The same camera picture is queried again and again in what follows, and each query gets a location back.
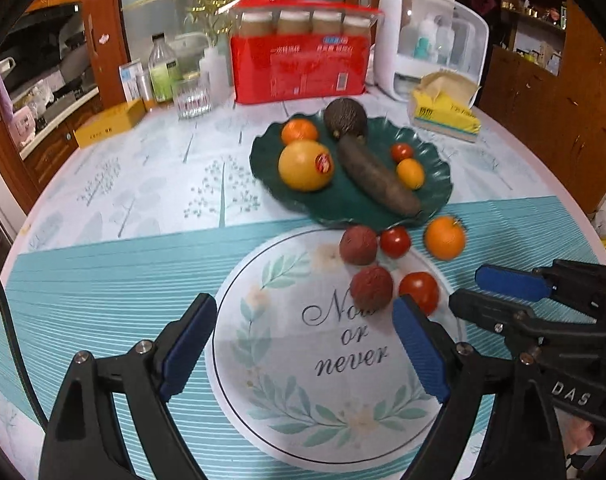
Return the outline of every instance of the red tomato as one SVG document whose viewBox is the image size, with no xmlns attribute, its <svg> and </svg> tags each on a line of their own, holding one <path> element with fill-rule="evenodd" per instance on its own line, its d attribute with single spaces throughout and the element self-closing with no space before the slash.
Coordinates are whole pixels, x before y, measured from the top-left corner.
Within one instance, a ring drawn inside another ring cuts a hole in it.
<svg viewBox="0 0 606 480">
<path fill-rule="evenodd" d="M 412 238 L 404 227 L 392 227 L 381 234 L 381 250 L 391 258 L 400 258 L 411 245 Z"/>
<path fill-rule="evenodd" d="M 402 160 L 406 160 L 407 158 L 412 158 L 414 156 L 414 150 L 412 146 L 406 144 L 404 142 L 398 142 L 397 144 L 392 145 L 390 149 L 390 154 L 392 155 L 392 159 L 397 164 Z"/>
<path fill-rule="evenodd" d="M 439 304 L 439 285 L 428 272 L 411 272 L 398 285 L 398 295 L 412 296 L 414 303 L 430 316 Z"/>
</svg>

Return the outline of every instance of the glass cup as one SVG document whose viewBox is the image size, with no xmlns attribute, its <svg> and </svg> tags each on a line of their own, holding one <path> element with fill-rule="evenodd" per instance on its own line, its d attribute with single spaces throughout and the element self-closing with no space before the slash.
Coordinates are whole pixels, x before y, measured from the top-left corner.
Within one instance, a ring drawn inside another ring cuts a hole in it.
<svg viewBox="0 0 606 480">
<path fill-rule="evenodd" d="M 344 36 L 367 36 L 369 34 L 369 26 L 371 22 L 369 18 L 362 16 L 346 16 L 343 20 L 343 35 Z"/>
<path fill-rule="evenodd" d="M 193 119 L 212 109 L 208 74 L 192 72 L 173 85 L 174 105 L 179 119 Z"/>
<path fill-rule="evenodd" d="M 277 34 L 309 34 L 307 10 L 282 10 L 276 24 Z"/>
<path fill-rule="evenodd" d="M 315 10 L 312 14 L 312 34 L 341 35 L 342 14 L 335 10 Z"/>
<path fill-rule="evenodd" d="M 241 38 L 257 38 L 273 34 L 271 12 L 244 12 L 238 35 Z"/>
</svg>

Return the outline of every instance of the black cable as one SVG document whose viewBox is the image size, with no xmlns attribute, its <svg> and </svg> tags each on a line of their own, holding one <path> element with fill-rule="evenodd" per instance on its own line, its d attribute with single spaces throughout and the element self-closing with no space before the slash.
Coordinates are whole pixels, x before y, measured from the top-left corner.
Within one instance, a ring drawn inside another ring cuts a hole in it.
<svg viewBox="0 0 606 480">
<path fill-rule="evenodd" d="M 30 376 L 25 368 L 25 362 L 23 361 L 22 354 L 20 353 L 19 341 L 16 337 L 16 330 L 14 330 L 14 322 L 12 321 L 12 314 L 10 314 L 10 305 L 7 303 L 7 296 L 5 295 L 5 289 L 0 279 L 0 313 L 1 319 L 3 320 L 3 326 L 5 328 L 5 334 L 7 336 L 7 342 L 10 346 L 10 352 L 12 353 L 12 359 L 18 372 L 20 384 L 22 384 L 25 394 L 30 402 L 30 406 L 38 419 L 38 423 L 43 428 L 43 431 L 48 430 L 48 417 L 45 415 L 38 397 L 30 381 Z"/>
</svg>

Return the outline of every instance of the blue gripper pad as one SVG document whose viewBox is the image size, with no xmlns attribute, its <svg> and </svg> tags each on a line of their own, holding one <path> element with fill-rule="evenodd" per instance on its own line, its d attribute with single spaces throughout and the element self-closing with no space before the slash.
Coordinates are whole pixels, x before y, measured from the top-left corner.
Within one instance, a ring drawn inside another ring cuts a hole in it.
<svg viewBox="0 0 606 480">
<path fill-rule="evenodd" d="M 525 301 L 539 301 L 552 294 L 545 278 L 531 272 L 484 265 L 477 269 L 474 279 L 482 290 Z"/>
<path fill-rule="evenodd" d="M 405 301 L 393 304 L 392 323 L 426 393 L 443 403 L 449 399 L 445 363 Z"/>
<path fill-rule="evenodd" d="M 183 391 L 216 322 L 217 303 L 207 295 L 163 361 L 163 383 L 158 391 L 163 402 Z"/>
</svg>

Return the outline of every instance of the scalloped green plate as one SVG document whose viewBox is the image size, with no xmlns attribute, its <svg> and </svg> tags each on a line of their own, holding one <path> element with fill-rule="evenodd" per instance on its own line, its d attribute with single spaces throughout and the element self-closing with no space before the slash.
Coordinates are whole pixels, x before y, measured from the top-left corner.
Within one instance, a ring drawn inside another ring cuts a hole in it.
<svg viewBox="0 0 606 480">
<path fill-rule="evenodd" d="M 279 176 L 279 157 L 285 147 L 281 130 L 285 123 L 272 123 L 267 131 L 254 139 L 250 166 L 254 178 L 260 180 L 270 194 L 285 207 L 307 213 L 314 220 L 327 226 L 362 224 L 376 232 L 395 225 L 416 227 L 425 224 L 448 202 L 452 193 L 449 164 L 439 158 L 435 145 L 423 142 L 412 128 L 399 128 L 386 118 L 368 119 L 367 145 L 391 170 L 395 163 L 390 148 L 396 142 L 406 142 L 414 148 L 414 158 L 425 170 L 425 184 L 416 192 L 421 201 L 418 215 L 408 218 L 392 213 L 372 200 L 347 176 L 336 155 L 336 141 L 323 124 L 323 110 L 315 115 L 296 114 L 292 118 L 312 121 L 319 133 L 318 142 L 326 145 L 336 163 L 331 183 L 315 192 L 303 193 L 287 187 Z"/>
</svg>

